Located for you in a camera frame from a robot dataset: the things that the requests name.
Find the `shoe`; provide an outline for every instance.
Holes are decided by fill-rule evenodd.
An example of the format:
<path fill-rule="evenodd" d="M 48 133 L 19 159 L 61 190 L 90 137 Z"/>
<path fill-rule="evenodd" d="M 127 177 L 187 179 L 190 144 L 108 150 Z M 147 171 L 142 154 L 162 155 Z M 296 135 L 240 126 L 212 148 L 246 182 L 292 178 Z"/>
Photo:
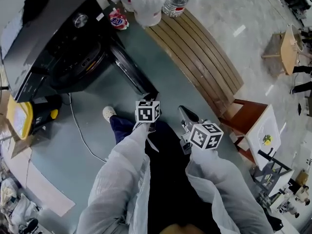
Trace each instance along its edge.
<path fill-rule="evenodd" d="M 103 109 L 103 117 L 109 122 L 110 117 L 113 115 L 117 115 L 115 110 L 111 106 L 104 107 Z"/>

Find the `snack package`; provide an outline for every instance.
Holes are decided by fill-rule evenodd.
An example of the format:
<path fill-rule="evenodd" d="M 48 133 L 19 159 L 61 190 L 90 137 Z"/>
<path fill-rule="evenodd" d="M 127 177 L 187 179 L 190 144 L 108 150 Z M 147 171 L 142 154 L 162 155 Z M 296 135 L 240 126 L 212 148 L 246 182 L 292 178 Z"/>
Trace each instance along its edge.
<path fill-rule="evenodd" d="M 112 26 L 116 29 L 124 30 L 129 26 L 126 16 L 120 13 L 120 9 L 113 8 L 113 11 L 109 14 L 109 18 Z"/>

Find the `white cloth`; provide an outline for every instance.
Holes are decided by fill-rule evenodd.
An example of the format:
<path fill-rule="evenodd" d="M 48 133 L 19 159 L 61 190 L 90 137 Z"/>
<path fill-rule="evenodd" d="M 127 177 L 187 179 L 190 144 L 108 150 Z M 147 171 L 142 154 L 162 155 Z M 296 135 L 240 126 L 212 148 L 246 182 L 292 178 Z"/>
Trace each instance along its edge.
<path fill-rule="evenodd" d="M 95 179 L 77 234 L 147 233 L 151 177 L 144 152 L 147 131 L 141 125 L 112 150 Z M 222 234 L 273 234 L 238 168 L 216 151 L 193 150 L 186 175 L 199 197 L 212 203 Z"/>
<path fill-rule="evenodd" d="M 298 192 L 296 192 L 295 196 L 303 203 L 305 199 L 309 199 L 309 193 L 303 187 L 300 187 Z"/>
<path fill-rule="evenodd" d="M 291 215 L 295 215 L 298 212 L 297 208 L 291 203 L 288 204 L 286 211 Z"/>

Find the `white box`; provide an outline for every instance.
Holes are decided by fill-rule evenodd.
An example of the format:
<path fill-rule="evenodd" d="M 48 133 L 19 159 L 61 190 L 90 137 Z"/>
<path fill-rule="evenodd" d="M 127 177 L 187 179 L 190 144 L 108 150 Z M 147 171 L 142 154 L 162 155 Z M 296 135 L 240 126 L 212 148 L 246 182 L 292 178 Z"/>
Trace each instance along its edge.
<path fill-rule="evenodd" d="M 160 116 L 159 101 L 136 101 L 136 121 L 142 123 L 155 122 Z"/>
<path fill-rule="evenodd" d="M 202 150 L 218 147 L 223 131 L 214 123 L 195 124 L 192 128 L 189 141 Z"/>

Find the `white cable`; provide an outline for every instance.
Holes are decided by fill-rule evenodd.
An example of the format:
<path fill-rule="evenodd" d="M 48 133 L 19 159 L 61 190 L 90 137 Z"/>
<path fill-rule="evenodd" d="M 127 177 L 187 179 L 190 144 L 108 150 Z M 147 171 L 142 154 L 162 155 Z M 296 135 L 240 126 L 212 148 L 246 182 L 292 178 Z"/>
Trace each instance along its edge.
<path fill-rule="evenodd" d="M 95 157 L 95 158 L 99 159 L 100 161 L 106 163 L 106 162 L 107 162 L 107 158 L 101 159 L 100 157 L 98 157 L 98 156 L 96 156 L 94 153 L 92 153 L 91 149 L 88 147 L 87 143 L 85 142 L 85 140 L 84 140 L 84 138 L 83 138 L 83 136 L 82 136 L 80 127 L 79 127 L 79 125 L 78 125 L 78 122 L 77 122 L 77 120 L 76 120 L 76 117 L 75 117 L 74 111 L 73 111 L 73 106 L 72 106 L 72 93 L 69 93 L 69 104 L 70 104 L 70 109 L 72 110 L 74 122 L 75 122 L 75 124 L 76 124 L 76 126 L 77 126 L 77 128 L 78 128 L 78 130 L 79 130 L 80 137 L 81 137 L 81 139 L 82 139 L 83 144 L 87 147 L 87 149 L 89 150 L 89 152 L 92 154 L 93 157 Z"/>

